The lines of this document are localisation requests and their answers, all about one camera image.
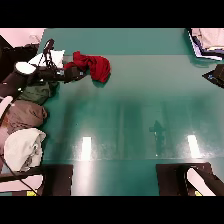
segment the yellow label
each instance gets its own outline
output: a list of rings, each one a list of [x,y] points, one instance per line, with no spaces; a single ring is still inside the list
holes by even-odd
[[[202,194],[200,192],[198,192],[198,191],[195,191],[195,195],[196,196],[202,196]]]
[[[37,196],[33,191],[27,191],[27,196]]]

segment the brown cloth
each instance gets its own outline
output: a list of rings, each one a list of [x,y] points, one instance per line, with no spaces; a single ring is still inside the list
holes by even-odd
[[[11,106],[7,113],[8,134],[15,131],[39,127],[47,117],[43,106],[25,100],[17,100],[15,106]]]

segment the black cable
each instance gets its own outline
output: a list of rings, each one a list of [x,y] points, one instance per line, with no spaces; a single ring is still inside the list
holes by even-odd
[[[37,196],[40,196],[32,187],[30,187],[28,184],[26,184],[23,180],[19,179],[17,177],[17,175],[12,171],[12,169],[9,167],[9,165],[6,163],[3,155],[0,155],[0,158],[2,160],[2,162],[7,166],[7,168],[10,170],[10,172],[12,173],[12,175],[17,179],[19,180],[20,182],[22,182],[26,187],[28,187],[31,191],[33,191]]]

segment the green table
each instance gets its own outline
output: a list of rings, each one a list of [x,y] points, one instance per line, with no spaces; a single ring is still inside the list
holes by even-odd
[[[44,105],[44,163],[74,165],[72,195],[158,195],[157,163],[208,161],[224,180],[224,91],[202,78],[217,62],[196,59],[184,29],[47,29],[39,52],[50,38],[66,61],[80,50],[112,68]]]

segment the gray cloth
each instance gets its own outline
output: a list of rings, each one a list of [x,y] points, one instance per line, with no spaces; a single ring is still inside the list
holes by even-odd
[[[17,100],[14,104],[7,113],[8,134],[25,128],[39,127],[47,117],[44,107],[38,104],[24,100]]]
[[[198,38],[204,49],[224,49],[224,28],[192,28],[192,36]]]
[[[27,86],[18,99],[42,105],[54,95],[57,86],[58,82],[43,82],[43,85]]]

